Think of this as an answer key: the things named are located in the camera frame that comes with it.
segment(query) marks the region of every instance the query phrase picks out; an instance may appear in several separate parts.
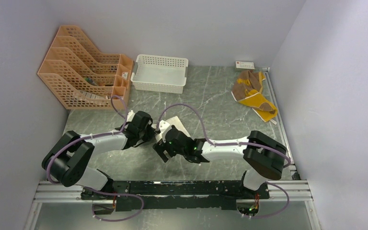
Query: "table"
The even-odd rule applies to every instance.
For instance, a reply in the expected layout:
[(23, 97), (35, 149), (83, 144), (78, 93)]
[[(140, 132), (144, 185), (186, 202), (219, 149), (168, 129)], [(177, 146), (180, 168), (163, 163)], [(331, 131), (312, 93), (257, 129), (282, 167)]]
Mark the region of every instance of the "table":
[[(288, 146), (281, 120), (277, 124), (265, 123), (253, 109), (234, 101), (230, 93), (240, 71), (234, 67), (188, 67), (187, 84), (183, 94), (137, 91), (132, 87), (129, 110), (142, 110), (157, 120), (166, 106), (186, 103), (201, 114), (209, 138), (236, 139), (259, 130)], [(264, 81), (263, 95), (273, 101), (268, 81)], [(193, 138), (202, 138), (203, 132), (196, 115), (184, 106), (167, 111), (165, 119), (177, 115)], [(101, 133), (121, 126), (123, 119), (113, 110), (73, 110), (70, 112), (65, 131), (79, 134)], [(250, 168), (246, 161), (221, 160), (201, 165), (187, 162), (177, 155), (164, 163), (152, 149), (154, 141), (138, 148), (111, 151), (93, 156), (89, 167), (98, 168), (114, 180), (240, 180)], [(282, 180), (291, 180), (289, 168), (283, 170)]]

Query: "tabletop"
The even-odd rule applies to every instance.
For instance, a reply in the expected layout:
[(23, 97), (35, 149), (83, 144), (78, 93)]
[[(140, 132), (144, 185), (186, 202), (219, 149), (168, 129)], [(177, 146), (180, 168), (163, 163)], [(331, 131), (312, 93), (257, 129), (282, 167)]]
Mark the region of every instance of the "tabletop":
[[(208, 137), (215, 140), (236, 139), (259, 130), (269, 137), (288, 145), (277, 124), (264, 122), (253, 109), (234, 101), (231, 92), (240, 71), (234, 67), (189, 66), (183, 94), (137, 91), (132, 87), (129, 110), (144, 111), (157, 120), (169, 105), (186, 103), (201, 114)], [(272, 101), (268, 82), (263, 81), (263, 95)], [(176, 106), (169, 109), (163, 119), (178, 116), (192, 138), (203, 138), (200, 121), (189, 108)], [(72, 110), (65, 131), (78, 134), (102, 133), (120, 127), (123, 119), (113, 110)], [(153, 150), (151, 141), (137, 148), (115, 150), (93, 156), (89, 167), (97, 168), (114, 180), (240, 180), (250, 168), (246, 161), (219, 160), (209, 163), (190, 163), (182, 156), (175, 156), (164, 163)], [(291, 180), (290, 169), (283, 170), (282, 180)]]

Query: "wall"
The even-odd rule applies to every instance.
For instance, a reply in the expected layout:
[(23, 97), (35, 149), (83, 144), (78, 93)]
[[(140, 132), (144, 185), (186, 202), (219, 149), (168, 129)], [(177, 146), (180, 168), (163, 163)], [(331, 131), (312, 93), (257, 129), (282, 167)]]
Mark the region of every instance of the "wall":
[(67, 112), (36, 75), (59, 26), (40, 0), (0, 0), (0, 230), (23, 229)]
[(323, 229), (368, 229), (368, 0), (308, 0), (270, 74)]
[(191, 65), (268, 67), (305, 0), (50, 0), (107, 53), (188, 58)]

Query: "yellow and brown towel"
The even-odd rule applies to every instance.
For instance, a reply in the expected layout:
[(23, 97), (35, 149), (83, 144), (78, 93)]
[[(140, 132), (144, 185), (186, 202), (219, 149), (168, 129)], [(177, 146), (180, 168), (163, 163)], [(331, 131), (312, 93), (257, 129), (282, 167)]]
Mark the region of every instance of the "yellow and brown towel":
[(262, 72), (242, 71), (233, 85), (232, 95), (237, 102), (252, 107), (268, 122), (277, 115), (277, 108), (262, 95), (264, 79), (266, 77)]

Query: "towel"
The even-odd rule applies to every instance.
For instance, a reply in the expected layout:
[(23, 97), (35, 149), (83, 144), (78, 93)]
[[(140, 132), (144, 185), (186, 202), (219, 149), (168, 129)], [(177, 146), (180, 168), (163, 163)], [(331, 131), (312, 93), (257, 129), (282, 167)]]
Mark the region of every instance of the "towel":
[(277, 108), (262, 95), (262, 82), (265, 79), (262, 72), (242, 71), (233, 85), (232, 96), (235, 101), (253, 108), (265, 122), (268, 122), (277, 115)]

